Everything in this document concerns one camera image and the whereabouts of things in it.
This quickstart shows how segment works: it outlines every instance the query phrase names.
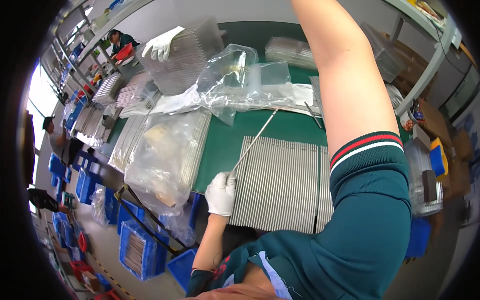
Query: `green shirt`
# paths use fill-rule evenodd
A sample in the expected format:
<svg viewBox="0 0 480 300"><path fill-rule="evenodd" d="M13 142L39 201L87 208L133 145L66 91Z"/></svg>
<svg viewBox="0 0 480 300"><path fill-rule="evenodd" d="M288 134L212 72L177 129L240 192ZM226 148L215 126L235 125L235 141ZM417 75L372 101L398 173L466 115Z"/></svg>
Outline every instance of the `green shirt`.
<svg viewBox="0 0 480 300"><path fill-rule="evenodd" d="M381 299L407 250L411 206L408 166L400 138L391 132L362 136L332 158L334 213L319 234L267 233L225 258L215 272L195 270L187 297L222 288L247 262L268 263L296 299Z"/></svg>

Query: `red bowl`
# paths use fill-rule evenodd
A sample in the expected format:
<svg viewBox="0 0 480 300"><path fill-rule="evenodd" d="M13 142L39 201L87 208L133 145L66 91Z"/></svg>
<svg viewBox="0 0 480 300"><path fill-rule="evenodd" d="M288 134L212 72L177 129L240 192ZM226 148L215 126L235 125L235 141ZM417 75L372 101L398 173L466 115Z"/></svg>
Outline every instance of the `red bowl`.
<svg viewBox="0 0 480 300"><path fill-rule="evenodd" d="M125 47L123 47L118 53L117 53L117 56L115 57L116 59L118 60L122 60L124 59L125 57L127 57L130 52L132 51L133 49L133 46L132 46L132 43L128 43L127 45L125 45Z"/></svg>

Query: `white glove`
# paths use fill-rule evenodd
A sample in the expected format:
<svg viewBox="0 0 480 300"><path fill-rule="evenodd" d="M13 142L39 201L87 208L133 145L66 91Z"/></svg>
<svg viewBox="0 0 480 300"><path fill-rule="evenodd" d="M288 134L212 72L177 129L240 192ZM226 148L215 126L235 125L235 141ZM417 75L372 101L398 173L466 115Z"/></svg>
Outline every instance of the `white glove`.
<svg viewBox="0 0 480 300"><path fill-rule="evenodd" d="M170 54L170 43L172 42L172 39L185 30L185 28L181 26L177 26L176 28L173 28L170 31L165 32L164 34L161 34L157 36L156 38L152 38L145 46L144 51L142 52L142 57L145 57L147 52L152 49L152 59L156 60L158 59L159 61L165 61L168 59L168 55Z"/></svg>
<svg viewBox="0 0 480 300"><path fill-rule="evenodd" d="M221 216L232 214L236 181L235 172L221 172L213 178L205 192L209 213Z"/></svg>

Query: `black hat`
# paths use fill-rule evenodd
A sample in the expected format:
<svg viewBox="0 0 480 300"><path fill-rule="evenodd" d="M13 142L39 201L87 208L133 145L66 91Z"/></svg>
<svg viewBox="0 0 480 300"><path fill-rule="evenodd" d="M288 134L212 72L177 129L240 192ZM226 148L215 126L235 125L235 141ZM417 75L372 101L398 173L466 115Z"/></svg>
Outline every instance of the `black hat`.
<svg viewBox="0 0 480 300"><path fill-rule="evenodd" d="M46 130L48 128L48 126L50 125L50 123L53 122L53 118L52 117L45 117L45 119L43 120L43 126L42 126L42 129L43 130Z"/></svg>

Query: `row of metal rods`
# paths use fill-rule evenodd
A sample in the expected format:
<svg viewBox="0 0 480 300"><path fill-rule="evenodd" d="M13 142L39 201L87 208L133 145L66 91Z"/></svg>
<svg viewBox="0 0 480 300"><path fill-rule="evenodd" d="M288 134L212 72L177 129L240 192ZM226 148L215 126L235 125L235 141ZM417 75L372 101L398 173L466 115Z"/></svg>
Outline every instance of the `row of metal rods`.
<svg viewBox="0 0 480 300"><path fill-rule="evenodd" d="M245 137L242 154L252 142ZM261 137L240 165L230 223L272 231L313 232L318 146Z"/></svg>
<svg viewBox="0 0 480 300"><path fill-rule="evenodd" d="M321 232L333 214L332 195L330 193L330 158L328 148L320 146L320 188L315 233Z"/></svg>

